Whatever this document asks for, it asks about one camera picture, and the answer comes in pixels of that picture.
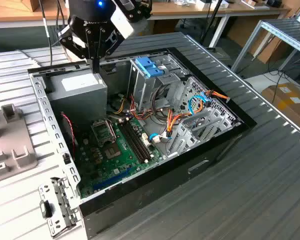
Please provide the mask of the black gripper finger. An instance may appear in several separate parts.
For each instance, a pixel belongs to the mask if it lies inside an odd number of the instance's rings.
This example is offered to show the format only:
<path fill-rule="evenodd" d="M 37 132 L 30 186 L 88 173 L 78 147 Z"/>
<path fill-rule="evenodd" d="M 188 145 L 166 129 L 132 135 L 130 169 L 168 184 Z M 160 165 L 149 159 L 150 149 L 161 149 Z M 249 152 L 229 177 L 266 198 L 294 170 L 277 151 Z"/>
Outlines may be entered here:
<path fill-rule="evenodd" d="M 85 59 L 90 66 L 91 71 L 96 73 L 96 50 L 94 42 L 89 41 L 90 35 L 88 34 L 89 29 L 86 31 L 86 41 L 84 42 L 84 47 L 77 44 L 74 41 L 73 32 L 69 25 L 63 28 L 58 33 L 58 40 L 63 47 L 69 50 L 73 55 L 80 58 L 81 60 Z"/>
<path fill-rule="evenodd" d="M 100 61 L 106 56 L 111 55 L 124 39 L 125 38 L 117 29 L 114 29 L 111 32 L 106 31 L 105 29 L 100 30 L 96 48 L 95 73 L 100 72 Z"/>

